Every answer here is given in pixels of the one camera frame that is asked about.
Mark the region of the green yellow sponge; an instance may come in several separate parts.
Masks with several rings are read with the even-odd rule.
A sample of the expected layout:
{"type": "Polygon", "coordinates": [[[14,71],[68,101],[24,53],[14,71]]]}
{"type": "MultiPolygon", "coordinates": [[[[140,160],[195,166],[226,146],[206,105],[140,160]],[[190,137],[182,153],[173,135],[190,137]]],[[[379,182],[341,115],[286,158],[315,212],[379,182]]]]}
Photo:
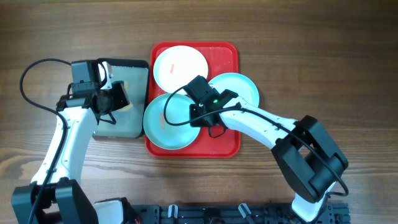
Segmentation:
{"type": "Polygon", "coordinates": [[[118,111],[120,111],[120,112],[128,111],[128,110],[130,110],[133,107],[133,105],[132,105],[132,103],[131,103],[131,101],[129,99],[129,95],[128,95],[128,93],[129,93],[128,82],[127,81],[123,81],[123,86],[124,86],[124,91],[125,91],[125,94],[126,94],[127,105],[122,107],[121,109],[118,109],[118,111]]]}

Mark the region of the teal plate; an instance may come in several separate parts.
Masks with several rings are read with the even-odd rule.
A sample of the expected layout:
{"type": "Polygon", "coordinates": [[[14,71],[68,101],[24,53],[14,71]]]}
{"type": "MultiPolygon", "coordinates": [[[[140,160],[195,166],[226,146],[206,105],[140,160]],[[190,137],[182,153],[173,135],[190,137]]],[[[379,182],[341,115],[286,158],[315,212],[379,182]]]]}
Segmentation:
{"type": "Polygon", "coordinates": [[[200,128],[178,123],[190,118],[193,101],[185,96],[170,93],[152,100],[144,112],[143,126],[146,136],[156,146],[166,150],[177,150],[191,144],[199,135],[200,128]]]}
{"type": "Polygon", "coordinates": [[[209,84],[216,88],[219,93],[231,90],[243,97],[253,106],[259,106],[259,91],[254,82],[240,73],[223,73],[212,78],[209,84]]]}

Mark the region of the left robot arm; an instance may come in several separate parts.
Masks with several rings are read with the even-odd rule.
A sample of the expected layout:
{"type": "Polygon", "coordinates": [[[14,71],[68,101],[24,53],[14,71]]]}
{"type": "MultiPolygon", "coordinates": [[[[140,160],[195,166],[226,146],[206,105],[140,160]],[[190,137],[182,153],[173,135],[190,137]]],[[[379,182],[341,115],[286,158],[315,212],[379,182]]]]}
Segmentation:
{"type": "Polygon", "coordinates": [[[101,122],[129,104],[123,82],[101,88],[75,83],[54,111],[57,127],[46,157],[31,183],[15,188],[12,207],[19,223],[123,223],[121,199],[91,203],[80,187],[88,143],[101,122]]]}

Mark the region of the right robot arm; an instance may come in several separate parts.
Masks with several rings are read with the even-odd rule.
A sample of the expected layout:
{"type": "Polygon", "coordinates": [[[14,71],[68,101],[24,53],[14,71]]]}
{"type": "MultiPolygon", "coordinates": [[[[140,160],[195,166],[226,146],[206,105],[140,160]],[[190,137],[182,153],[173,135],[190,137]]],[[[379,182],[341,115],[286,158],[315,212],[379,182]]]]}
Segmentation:
{"type": "Polygon", "coordinates": [[[204,87],[188,90],[194,101],[190,122],[244,133],[271,150],[288,185],[295,192],[291,208],[307,223],[323,211],[332,190],[339,183],[347,196],[341,176],[348,168],[346,156],[323,125],[306,115],[297,121],[259,108],[257,91],[204,87]]]}

